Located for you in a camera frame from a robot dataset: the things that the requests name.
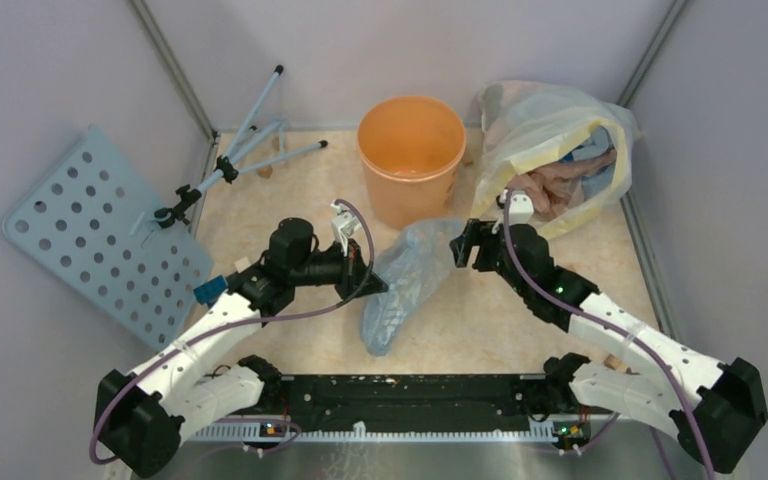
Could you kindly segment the light blue plastic trash bag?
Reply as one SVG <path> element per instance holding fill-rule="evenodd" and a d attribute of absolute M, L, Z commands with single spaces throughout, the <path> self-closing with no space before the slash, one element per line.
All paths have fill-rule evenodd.
<path fill-rule="evenodd" d="M 405 227 L 377 258 L 374 273 L 388 291 L 370 296 L 363 309 L 359 337 L 368 354 L 386 355 L 405 321 L 455 269 L 450 241 L 462 230 L 453 217 L 421 220 Z"/>

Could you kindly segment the large translucent white trash bag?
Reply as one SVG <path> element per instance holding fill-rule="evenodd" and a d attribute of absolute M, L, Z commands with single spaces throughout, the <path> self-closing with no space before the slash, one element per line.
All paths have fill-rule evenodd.
<path fill-rule="evenodd" d="M 595 219 L 632 185 L 631 153 L 639 130 L 632 113 L 579 89 L 522 80 L 497 81 L 478 95 L 483 147 L 470 209 L 473 217 L 497 215 L 497 196 L 517 175 L 559 160 L 616 151 L 611 185 L 553 220 L 533 222 L 555 238 Z"/>

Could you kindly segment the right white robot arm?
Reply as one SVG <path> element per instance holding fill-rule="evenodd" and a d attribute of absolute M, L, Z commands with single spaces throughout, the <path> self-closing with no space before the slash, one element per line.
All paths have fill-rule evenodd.
<path fill-rule="evenodd" d="M 598 286 L 554 262 L 527 224 L 471 219 L 450 242 L 457 267 L 499 275 L 540 320 L 630 367 L 611 370 L 581 355 L 547 362 L 549 404 L 607 409 L 675 439 L 710 474 L 731 474 L 768 421 L 759 370 L 695 351 L 637 319 Z"/>

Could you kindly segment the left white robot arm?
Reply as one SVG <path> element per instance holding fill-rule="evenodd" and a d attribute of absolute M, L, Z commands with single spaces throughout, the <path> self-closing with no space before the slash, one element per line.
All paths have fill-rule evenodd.
<path fill-rule="evenodd" d="M 288 289 L 291 273 L 299 270 L 304 286 L 340 287 L 338 307 L 369 293 L 374 263 L 362 260 L 351 238 L 369 227 L 349 203 L 338 200 L 335 206 L 335 243 L 324 253 L 326 263 L 310 248 L 296 263 L 268 251 L 263 262 L 238 273 L 207 313 L 172 345 L 128 374 L 113 370 L 101 381 L 89 443 L 92 463 L 121 462 L 132 473 L 151 477 L 191 436 L 228 414 L 245 407 L 263 414 L 277 407 L 278 383 L 250 367 L 235 366 L 214 380 L 201 379 L 211 365 L 265 324 L 314 318 L 336 309 L 283 315 L 260 299 L 263 282 L 278 282 Z"/>

